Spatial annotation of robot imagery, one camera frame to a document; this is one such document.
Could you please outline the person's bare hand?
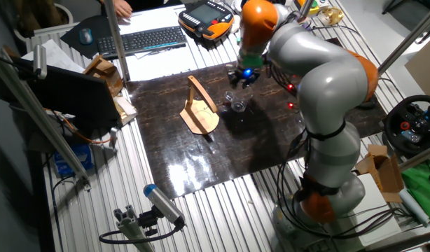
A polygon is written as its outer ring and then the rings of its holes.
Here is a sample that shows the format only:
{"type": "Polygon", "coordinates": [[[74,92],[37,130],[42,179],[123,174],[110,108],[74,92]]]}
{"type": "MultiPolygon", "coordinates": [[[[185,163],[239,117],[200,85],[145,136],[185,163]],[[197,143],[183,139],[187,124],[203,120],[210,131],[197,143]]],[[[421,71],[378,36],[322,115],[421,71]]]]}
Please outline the person's bare hand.
{"type": "Polygon", "coordinates": [[[115,13],[120,18],[130,18],[133,12],[131,5],[126,0],[113,0],[115,13]]]}

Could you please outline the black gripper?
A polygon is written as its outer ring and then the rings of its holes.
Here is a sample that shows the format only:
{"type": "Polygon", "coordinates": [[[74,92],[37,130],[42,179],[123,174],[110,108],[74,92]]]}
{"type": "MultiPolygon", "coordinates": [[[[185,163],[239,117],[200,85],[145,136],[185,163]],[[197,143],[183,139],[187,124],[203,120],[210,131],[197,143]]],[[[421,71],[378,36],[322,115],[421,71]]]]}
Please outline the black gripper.
{"type": "Polygon", "coordinates": [[[231,87],[236,87],[239,81],[253,87],[260,82],[260,69],[238,67],[236,70],[227,71],[227,77],[231,87]]]}

